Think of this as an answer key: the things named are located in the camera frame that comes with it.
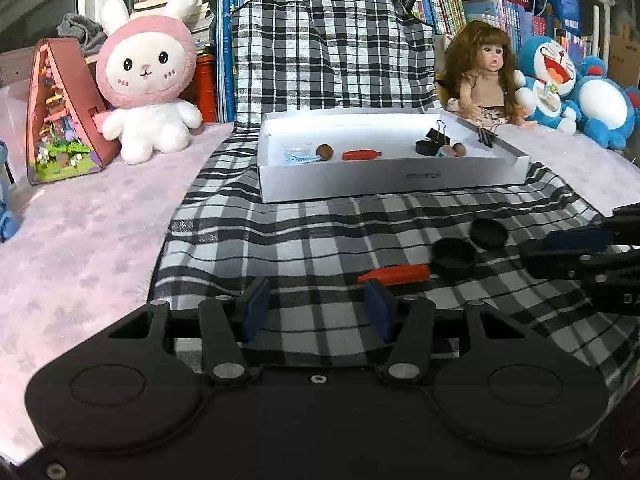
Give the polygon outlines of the pink fuzzy blanket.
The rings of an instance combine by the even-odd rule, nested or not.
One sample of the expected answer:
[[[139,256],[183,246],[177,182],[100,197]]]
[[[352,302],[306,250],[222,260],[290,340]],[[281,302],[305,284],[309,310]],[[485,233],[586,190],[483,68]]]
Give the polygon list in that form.
[[[207,125],[183,151],[19,188],[21,227],[1,246],[1,454],[39,446],[24,393],[44,364],[145,303],[168,223],[232,127]]]

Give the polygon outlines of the red plastic tube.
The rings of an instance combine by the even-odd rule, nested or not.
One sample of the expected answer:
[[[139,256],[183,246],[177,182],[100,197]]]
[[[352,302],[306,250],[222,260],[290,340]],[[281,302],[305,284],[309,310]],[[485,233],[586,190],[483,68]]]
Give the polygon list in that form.
[[[372,148],[362,148],[361,150],[350,150],[342,154],[343,160],[372,160],[382,156],[382,153]]]
[[[384,286],[405,285],[428,281],[430,268],[426,264],[402,264],[371,270],[357,278],[358,284],[378,281]]]

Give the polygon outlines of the small blue cartoon badge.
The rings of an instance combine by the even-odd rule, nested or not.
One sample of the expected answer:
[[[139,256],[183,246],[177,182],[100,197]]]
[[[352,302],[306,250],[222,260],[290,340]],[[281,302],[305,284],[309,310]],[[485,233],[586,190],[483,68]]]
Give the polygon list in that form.
[[[448,148],[448,146],[442,146],[438,152],[436,153],[437,157],[452,157],[454,156],[454,153],[450,152],[450,149]]]

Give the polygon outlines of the red cylindrical tin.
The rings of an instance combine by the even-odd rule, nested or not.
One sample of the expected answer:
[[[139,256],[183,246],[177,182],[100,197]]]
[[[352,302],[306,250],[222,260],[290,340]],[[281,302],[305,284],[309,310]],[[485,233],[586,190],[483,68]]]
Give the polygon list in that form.
[[[203,116],[203,122],[217,122],[215,62],[211,54],[199,54],[190,84],[180,98],[195,105]]]

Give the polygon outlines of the brown walnut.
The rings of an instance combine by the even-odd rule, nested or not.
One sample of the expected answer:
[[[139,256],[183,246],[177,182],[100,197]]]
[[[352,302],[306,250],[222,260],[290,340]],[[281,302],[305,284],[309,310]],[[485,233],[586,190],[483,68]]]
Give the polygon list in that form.
[[[455,143],[451,148],[456,157],[464,157],[466,155],[466,148],[462,143]]]
[[[316,155],[322,162],[328,162],[334,155],[334,149],[329,144],[320,144],[316,148]]]

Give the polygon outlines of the grey crumpled cloth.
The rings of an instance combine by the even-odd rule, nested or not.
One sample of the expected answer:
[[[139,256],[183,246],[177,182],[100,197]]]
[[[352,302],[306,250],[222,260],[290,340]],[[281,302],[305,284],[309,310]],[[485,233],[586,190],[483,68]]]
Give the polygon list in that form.
[[[56,31],[60,38],[75,38],[85,56],[97,54],[107,38],[101,24],[76,13],[65,13]]]

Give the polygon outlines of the blue dinosaur toy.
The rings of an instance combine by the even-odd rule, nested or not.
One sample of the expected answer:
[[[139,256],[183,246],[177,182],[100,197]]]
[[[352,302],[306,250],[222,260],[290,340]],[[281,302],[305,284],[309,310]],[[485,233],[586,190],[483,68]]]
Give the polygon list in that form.
[[[1,167],[1,191],[0,191],[0,240],[5,243],[10,240],[20,225],[9,207],[10,179],[6,171],[6,159],[8,158],[8,148],[6,144],[0,142],[0,167]]]

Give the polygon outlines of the light blue hair clip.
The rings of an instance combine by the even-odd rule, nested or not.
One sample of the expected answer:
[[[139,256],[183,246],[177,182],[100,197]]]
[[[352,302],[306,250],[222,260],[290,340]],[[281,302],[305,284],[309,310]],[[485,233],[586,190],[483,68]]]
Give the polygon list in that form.
[[[321,157],[316,154],[302,153],[301,151],[285,151],[284,162],[287,165],[303,165],[311,162],[320,162]]]

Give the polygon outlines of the brown haired baby doll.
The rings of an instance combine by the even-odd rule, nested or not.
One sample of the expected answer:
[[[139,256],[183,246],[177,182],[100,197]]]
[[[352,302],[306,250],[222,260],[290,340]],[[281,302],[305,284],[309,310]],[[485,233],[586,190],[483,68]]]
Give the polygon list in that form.
[[[528,116],[516,102],[516,68],[510,38],[501,28],[470,21],[444,54],[444,70],[436,80],[446,96],[446,110],[492,129],[522,126]]]

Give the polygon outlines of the binder clip on box edge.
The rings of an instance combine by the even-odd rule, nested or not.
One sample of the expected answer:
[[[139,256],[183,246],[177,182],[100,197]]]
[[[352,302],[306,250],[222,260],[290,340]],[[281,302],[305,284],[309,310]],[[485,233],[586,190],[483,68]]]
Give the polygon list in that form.
[[[501,122],[496,122],[495,120],[479,119],[476,122],[478,142],[491,150],[497,139],[497,128],[500,125]]]

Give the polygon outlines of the blue Doraemon plush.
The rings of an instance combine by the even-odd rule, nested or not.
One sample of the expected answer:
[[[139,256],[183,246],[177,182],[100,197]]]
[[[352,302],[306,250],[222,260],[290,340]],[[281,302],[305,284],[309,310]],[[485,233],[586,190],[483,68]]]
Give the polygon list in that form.
[[[576,84],[576,68],[566,50],[547,36],[528,38],[518,50],[514,73],[516,104],[526,122],[573,134],[582,118],[568,96]]]

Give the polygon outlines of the pink white bunny plush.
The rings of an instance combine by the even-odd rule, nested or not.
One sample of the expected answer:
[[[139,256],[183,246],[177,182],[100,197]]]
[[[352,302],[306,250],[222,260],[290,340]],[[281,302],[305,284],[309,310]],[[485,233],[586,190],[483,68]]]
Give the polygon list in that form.
[[[101,24],[107,38],[96,59],[96,84],[114,106],[102,124],[104,139],[120,142],[130,166],[186,148],[203,122],[198,108],[180,98],[196,66],[189,29],[169,16],[130,18],[124,0],[104,4]]]

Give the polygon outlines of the white cardboard box tray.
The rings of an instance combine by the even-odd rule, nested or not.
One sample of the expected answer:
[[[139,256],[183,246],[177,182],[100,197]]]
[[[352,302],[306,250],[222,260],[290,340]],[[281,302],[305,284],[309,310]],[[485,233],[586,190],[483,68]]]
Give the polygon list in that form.
[[[464,157],[423,156],[414,144],[428,140],[436,120],[446,122],[448,146],[462,143]],[[285,151],[316,154],[329,144],[328,162],[287,165]],[[350,150],[372,148],[382,156],[343,160]],[[344,108],[271,113],[259,131],[259,189],[265,203],[324,200],[332,197],[492,188],[521,184],[530,158],[497,138],[490,150],[477,139],[477,128],[446,110],[416,108]]]

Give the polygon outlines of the pink triangular miniature house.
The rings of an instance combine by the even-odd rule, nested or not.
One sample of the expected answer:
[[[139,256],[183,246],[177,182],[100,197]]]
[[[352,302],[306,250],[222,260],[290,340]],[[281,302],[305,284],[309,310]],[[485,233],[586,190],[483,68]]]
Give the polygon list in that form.
[[[102,171],[119,153],[96,123],[106,111],[75,38],[46,38],[35,47],[25,133],[32,185]]]

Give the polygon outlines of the black binder clip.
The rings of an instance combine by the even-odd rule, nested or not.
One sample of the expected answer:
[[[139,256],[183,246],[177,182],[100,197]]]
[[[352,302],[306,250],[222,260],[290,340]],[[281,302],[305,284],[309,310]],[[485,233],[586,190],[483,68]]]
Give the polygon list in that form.
[[[427,139],[439,146],[449,145],[450,137],[447,136],[446,128],[446,122],[442,119],[437,119],[436,126],[428,130],[426,134]]]

